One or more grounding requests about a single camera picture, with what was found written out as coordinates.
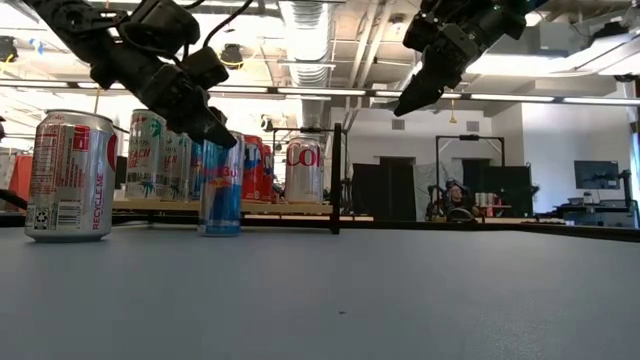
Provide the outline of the wooden tray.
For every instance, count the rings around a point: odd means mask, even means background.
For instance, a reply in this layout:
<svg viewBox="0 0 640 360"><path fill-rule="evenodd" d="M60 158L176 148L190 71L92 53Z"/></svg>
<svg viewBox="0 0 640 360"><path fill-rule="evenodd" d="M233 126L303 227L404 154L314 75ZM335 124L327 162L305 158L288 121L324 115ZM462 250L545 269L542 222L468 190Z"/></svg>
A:
<svg viewBox="0 0 640 360"><path fill-rule="evenodd" d="M316 134L319 131L315 128L304 128L301 130L299 136L311 136L316 138ZM334 199L329 205L325 205L323 201L320 204L307 204L307 203L288 203L286 200L282 202L263 202L260 201L252 201L252 200L244 200L241 199L241 218L240 218L240 226L242 225L242 219L245 214L248 213L265 213L267 215L271 214L312 214L312 215L330 215L331 220L335 222L339 222L340 220L340 211L339 211L339 202L338 198ZM132 211L147 211L147 212L197 212L198 220L199 220L199 209L200 209L200 200L199 201L156 201L156 200L133 200L133 199L125 199L122 201L115 201L114 208L117 210L132 210Z"/></svg>

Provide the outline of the blue silver Red Bull can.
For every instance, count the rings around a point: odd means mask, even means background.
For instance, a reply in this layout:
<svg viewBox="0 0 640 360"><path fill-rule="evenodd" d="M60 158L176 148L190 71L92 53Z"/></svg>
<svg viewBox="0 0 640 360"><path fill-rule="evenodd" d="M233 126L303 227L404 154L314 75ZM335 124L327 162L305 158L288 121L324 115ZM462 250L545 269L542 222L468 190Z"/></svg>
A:
<svg viewBox="0 0 640 360"><path fill-rule="evenodd" d="M236 144L225 149L212 142L203 145L198 232L208 237L240 233L244 137L232 131Z"/></svg>
<svg viewBox="0 0 640 360"><path fill-rule="evenodd" d="M198 143L191 145L190 165L189 165L189 185L188 199L199 201L202 184L203 149Z"/></svg>

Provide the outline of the person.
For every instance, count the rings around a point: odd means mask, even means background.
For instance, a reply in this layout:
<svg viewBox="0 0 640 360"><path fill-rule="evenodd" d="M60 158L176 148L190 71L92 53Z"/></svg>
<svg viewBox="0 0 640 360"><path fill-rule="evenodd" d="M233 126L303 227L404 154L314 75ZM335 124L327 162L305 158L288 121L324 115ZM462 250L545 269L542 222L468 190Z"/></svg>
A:
<svg viewBox="0 0 640 360"><path fill-rule="evenodd" d="M448 204L454 208L462 207L464 205L464 191L455 182L447 186Z"/></svg>

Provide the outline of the silver Diet Coke can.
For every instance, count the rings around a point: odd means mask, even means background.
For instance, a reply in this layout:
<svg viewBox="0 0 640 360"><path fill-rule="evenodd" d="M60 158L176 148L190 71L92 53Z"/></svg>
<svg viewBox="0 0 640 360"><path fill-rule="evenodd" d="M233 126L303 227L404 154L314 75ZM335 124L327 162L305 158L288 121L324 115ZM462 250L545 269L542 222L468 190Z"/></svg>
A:
<svg viewBox="0 0 640 360"><path fill-rule="evenodd" d="M311 136L291 139L286 151L285 200L320 204L323 201L324 165L319 141Z"/></svg>
<svg viewBox="0 0 640 360"><path fill-rule="evenodd" d="M110 233L117 143L107 117L45 112L35 134L27 236L37 242L90 242Z"/></svg>

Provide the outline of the orange panel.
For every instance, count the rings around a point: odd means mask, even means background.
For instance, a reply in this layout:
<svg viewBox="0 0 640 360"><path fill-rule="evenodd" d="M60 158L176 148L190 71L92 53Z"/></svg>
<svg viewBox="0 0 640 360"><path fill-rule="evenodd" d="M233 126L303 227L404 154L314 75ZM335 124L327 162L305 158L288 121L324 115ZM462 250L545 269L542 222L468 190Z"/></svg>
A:
<svg viewBox="0 0 640 360"><path fill-rule="evenodd" d="M33 157L31 155L15 155L11 160L8 190L12 194L28 200Z"/></svg>

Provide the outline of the silver ventilation duct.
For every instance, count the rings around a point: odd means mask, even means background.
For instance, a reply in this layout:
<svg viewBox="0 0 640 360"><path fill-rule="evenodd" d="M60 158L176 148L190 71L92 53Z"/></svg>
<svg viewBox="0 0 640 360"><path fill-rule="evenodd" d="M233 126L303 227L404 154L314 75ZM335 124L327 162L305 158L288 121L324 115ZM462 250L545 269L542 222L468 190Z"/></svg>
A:
<svg viewBox="0 0 640 360"><path fill-rule="evenodd" d="M292 84L325 88L329 81L330 35L333 6L316 0L278 0L284 21Z"/></svg>

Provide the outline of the white Celsius energy drink can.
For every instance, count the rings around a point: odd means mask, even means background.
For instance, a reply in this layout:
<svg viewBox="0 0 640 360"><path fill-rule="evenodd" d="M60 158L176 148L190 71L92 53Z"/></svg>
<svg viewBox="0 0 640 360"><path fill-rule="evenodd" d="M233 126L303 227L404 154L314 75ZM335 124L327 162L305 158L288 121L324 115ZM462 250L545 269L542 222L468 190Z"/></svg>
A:
<svg viewBox="0 0 640 360"><path fill-rule="evenodd" d="M162 154L161 199L185 201L189 188L191 140L185 134L168 131Z"/></svg>
<svg viewBox="0 0 640 360"><path fill-rule="evenodd" d="M129 128L125 197L159 200L165 120L149 110L132 112Z"/></svg>

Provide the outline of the black monitor stand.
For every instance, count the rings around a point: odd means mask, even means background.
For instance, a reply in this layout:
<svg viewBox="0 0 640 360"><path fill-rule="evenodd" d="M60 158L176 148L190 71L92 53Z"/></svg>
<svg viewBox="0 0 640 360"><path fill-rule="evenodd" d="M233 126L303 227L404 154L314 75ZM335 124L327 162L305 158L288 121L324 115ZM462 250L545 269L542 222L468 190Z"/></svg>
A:
<svg viewBox="0 0 640 360"><path fill-rule="evenodd" d="M628 169L622 170L617 175L617 178L622 183L621 187L623 189L625 208L627 210L630 210L632 206L632 201L633 201L632 192L631 192L631 171Z"/></svg>

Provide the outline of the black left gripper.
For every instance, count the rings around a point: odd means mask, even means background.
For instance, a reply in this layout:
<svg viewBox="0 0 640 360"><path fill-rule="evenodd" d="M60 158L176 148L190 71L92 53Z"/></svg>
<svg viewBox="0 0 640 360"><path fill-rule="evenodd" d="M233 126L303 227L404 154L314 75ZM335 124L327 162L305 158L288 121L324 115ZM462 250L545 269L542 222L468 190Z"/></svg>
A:
<svg viewBox="0 0 640 360"><path fill-rule="evenodd" d="M113 49L92 63L92 79L104 89L122 84L176 133L198 144L212 142L225 149L237 140L226 127L226 115L207 107L204 89L176 65L136 49Z"/></svg>

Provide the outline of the black partition panel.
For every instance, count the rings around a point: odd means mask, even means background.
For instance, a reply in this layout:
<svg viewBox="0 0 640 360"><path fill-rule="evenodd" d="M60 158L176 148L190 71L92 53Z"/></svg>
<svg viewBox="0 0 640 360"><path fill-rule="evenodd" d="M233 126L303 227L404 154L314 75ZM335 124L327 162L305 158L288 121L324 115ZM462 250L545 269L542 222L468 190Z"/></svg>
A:
<svg viewBox="0 0 640 360"><path fill-rule="evenodd" d="M353 211L378 221L415 222L414 165L411 157L380 157L378 164L355 163Z"/></svg>

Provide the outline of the dark computer monitor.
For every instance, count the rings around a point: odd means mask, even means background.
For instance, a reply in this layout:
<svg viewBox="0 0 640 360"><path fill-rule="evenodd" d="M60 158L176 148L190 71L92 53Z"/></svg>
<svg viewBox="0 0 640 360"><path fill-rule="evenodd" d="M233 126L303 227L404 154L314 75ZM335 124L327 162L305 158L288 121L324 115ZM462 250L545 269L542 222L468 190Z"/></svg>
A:
<svg viewBox="0 0 640 360"><path fill-rule="evenodd" d="M619 167L617 161L575 160L574 176L577 189L618 190Z"/></svg>

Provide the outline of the grey hanging cloth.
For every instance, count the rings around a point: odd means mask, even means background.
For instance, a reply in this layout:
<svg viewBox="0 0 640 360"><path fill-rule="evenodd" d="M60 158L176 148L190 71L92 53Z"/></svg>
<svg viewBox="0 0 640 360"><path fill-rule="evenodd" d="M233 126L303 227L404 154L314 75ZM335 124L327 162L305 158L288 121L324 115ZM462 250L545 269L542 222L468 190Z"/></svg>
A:
<svg viewBox="0 0 640 360"><path fill-rule="evenodd" d="M439 169L439 185L441 188L446 187L445 183L448 180L463 182L464 171L460 159L441 162L439 165L436 165L435 162L414 165L415 212L418 222L426 221L426 209L431 199L428 187L436 184L436 169Z"/></svg>

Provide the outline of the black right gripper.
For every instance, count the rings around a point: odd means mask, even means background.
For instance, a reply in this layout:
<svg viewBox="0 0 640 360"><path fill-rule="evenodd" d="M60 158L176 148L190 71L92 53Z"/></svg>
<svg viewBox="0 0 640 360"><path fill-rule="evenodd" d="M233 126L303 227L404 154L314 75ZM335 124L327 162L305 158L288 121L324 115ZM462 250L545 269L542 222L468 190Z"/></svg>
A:
<svg viewBox="0 0 640 360"><path fill-rule="evenodd" d="M419 67L411 76L394 109L403 116L438 101L444 89L455 88L464 71L437 53L439 27L458 25L466 33L482 40L478 21L483 14L483 0L422 0L404 35L403 45L419 53Z"/></svg>

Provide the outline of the cluttered office desk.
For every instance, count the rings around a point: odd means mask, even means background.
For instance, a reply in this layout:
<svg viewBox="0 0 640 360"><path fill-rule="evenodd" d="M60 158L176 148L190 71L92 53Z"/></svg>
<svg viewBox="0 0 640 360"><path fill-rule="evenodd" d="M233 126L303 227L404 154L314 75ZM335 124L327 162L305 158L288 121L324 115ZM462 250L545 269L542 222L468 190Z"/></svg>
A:
<svg viewBox="0 0 640 360"><path fill-rule="evenodd" d="M555 207L555 214L577 226L640 228L640 210L632 200L627 206L624 200L601 200L594 204L563 204Z"/></svg>

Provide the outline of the dark rounded desk object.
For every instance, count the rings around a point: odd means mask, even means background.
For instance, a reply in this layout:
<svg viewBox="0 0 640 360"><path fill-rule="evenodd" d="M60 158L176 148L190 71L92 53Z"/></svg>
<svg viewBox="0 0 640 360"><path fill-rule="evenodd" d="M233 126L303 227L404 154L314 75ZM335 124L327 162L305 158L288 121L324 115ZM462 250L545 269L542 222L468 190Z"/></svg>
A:
<svg viewBox="0 0 640 360"><path fill-rule="evenodd" d="M455 223L474 222L475 215L465 208L458 207L449 210L446 215L446 219L448 222Z"/></svg>

